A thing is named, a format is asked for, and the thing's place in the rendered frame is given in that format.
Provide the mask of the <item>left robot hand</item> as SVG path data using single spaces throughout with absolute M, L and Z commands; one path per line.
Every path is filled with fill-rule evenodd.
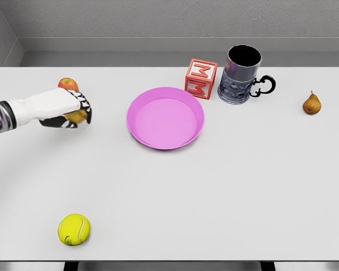
M 85 96 L 73 90 L 56 88 L 36 94 L 25 100 L 28 107 L 34 112 L 35 119 L 39 119 L 41 125 L 50 128 L 77 128 L 63 115 L 76 111 L 85 110 L 87 122 L 91 123 L 92 108 Z

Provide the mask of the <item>yellow lemon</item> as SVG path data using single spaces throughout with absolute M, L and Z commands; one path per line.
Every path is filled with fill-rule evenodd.
M 87 120 L 87 113 L 85 110 L 76 110 L 63 115 L 67 120 L 74 124 L 81 124 Z

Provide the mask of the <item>pink plate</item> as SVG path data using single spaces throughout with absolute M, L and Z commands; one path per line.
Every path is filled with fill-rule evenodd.
M 133 100 L 127 127 L 145 146 L 172 150 L 191 143 L 200 134 L 205 114 L 191 94 L 171 87 L 150 89 Z

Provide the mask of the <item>red-yellow apple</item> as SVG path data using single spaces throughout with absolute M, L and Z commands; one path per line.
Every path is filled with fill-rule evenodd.
M 74 79 L 69 78 L 69 77 L 60 79 L 58 82 L 58 87 L 66 89 L 66 90 L 73 90 L 73 91 L 79 92 L 79 87 L 77 85 L 77 82 Z

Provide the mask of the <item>yellow tennis ball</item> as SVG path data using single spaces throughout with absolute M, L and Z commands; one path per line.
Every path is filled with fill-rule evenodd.
M 58 226 L 58 238 L 67 246 L 78 246 L 84 243 L 90 235 L 90 222 L 82 214 L 67 215 Z

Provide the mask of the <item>red letter block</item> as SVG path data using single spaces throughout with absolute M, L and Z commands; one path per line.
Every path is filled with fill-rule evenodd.
M 186 72 L 184 90 L 197 98 L 209 100 L 217 68 L 217 63 L 192 59 Z

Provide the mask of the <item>dark metal mug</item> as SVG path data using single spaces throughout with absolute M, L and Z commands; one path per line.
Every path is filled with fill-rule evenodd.
M 227 53 L 227 61 L 223 68 L 218 86 L 219 98 L 229 104 L 243 104 L 250 97 L 257 98 L 262 94 L 270 94 L 275 90 L 276 81 L 269 75 L 257 78 L 257 71 L 262 61 L 261 52 L 250 45 L 234 45 Z M 251 92 L 251 88 L 269 81 L 269 90 L 259 88 Z

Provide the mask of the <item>brown pear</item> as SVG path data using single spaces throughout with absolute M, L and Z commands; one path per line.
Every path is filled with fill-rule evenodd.
M 321 110 L 321 102 L 317 95 L 311 92 L 311 95 L 308 99 L 303 103 L 303 111 L 308 115 L 314 115 Z

